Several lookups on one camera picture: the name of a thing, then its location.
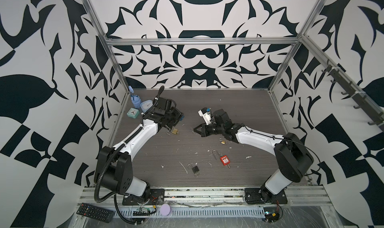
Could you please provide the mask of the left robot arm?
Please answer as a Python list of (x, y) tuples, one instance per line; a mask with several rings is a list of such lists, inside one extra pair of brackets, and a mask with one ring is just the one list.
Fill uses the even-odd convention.
[(94, 176), (95, 202), (102, 203), (117, 194), (149, 200), (150, 184), (134, 176), (132, 161), (162, 128), (170, 132), (184, 118), (174, 100), (161, 97), (164, 89), (160, 87), (153, 105), (142, 113), (140, 124), (133, 132), (112, 147), (100, 150)]

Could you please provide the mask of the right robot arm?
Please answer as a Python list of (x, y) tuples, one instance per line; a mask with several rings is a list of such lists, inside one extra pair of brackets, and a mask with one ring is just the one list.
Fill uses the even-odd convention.
[(202, 108), (198, 114), (204, 123), (195, 127), (194, 132), (201, 137), (222, 135), (228, 141), (253, 146), (275, 156), (278, 169), (260, 188), (246, 188), (245, 202), (249, 205), (287, 204), (285, 188), (300, 182), (314, 162), (309, 148), (297, 135), (274, 135), (233, 123), (223, 109), (212, 112)]

